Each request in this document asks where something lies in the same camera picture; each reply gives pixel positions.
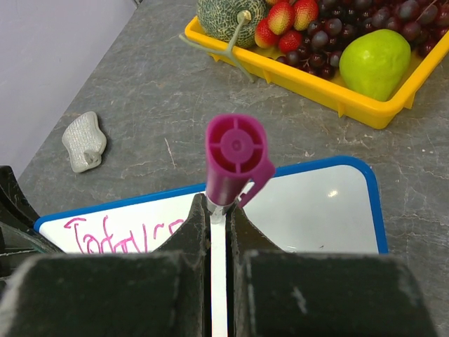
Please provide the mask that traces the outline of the purple capped whiteboard marker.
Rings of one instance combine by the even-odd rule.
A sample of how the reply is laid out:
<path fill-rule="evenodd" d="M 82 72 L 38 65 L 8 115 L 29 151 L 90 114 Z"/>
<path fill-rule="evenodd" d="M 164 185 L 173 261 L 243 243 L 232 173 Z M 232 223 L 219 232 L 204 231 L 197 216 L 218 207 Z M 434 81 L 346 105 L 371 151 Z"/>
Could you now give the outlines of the purple capped whiteboard marker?
<path fill-rule="evenodd" d="M 212 224 L 248 204 L 275 174 L 263 125 L 247 114 L 221 114 L 206 128 L 206 198 Z"/>

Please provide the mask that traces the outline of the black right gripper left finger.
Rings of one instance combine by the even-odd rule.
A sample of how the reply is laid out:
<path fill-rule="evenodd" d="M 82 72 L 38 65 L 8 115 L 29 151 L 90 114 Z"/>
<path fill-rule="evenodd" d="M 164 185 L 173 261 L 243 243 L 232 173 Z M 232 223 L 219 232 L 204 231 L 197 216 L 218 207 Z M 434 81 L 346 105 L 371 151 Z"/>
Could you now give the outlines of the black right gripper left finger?
<path fill-rule="evenodd" d="M 36 254 L 8 280 L 2 336 L 209 336 L 210 223 L 196 194 L 152 253 Z"/>

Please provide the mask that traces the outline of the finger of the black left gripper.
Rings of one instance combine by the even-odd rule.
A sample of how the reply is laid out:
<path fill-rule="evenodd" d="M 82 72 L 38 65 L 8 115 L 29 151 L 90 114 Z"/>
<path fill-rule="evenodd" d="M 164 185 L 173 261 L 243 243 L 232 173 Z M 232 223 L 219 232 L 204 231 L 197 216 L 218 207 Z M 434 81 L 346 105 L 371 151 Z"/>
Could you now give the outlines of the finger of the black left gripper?
<path fill-rule="evenodd" d="M 1 167 L 1 276 L 9 277 L 26 258 L 62 250 L 34 229 L 39 215 L 20 189 L 13 169 Z"/>

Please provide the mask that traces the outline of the blue framed whiteboard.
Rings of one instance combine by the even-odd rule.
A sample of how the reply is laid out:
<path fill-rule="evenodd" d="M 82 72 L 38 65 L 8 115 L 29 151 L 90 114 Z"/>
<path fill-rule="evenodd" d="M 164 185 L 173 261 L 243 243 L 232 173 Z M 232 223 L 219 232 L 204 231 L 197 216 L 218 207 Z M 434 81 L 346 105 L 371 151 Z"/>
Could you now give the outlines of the blue framed whiteboard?
<path fill-rule="evenodd" d="M 186 221 L 206 184 L 142 195 L 41 217 L 34 229 L 63 254 L 152 253 Z M 331 157 L 277 168 L 274 177 L 240 208 L 251 223 L 288 253 L 383 254 L 388 251 L 377 181 L 353 157 Z M 230 336 L 226 220 L 210 223 L 209 336 Z"/>

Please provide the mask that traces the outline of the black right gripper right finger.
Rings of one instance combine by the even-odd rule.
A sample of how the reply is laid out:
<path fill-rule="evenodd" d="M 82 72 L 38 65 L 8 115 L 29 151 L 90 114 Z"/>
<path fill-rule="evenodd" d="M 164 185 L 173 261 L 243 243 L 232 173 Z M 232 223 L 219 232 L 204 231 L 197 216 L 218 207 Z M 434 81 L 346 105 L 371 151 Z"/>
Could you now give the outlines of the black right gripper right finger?
<path fill-rule="evenodd" d="M 230 336 L 435 336 L 416 278 L 377 254 L 288 253 L 226 219 Z"/>

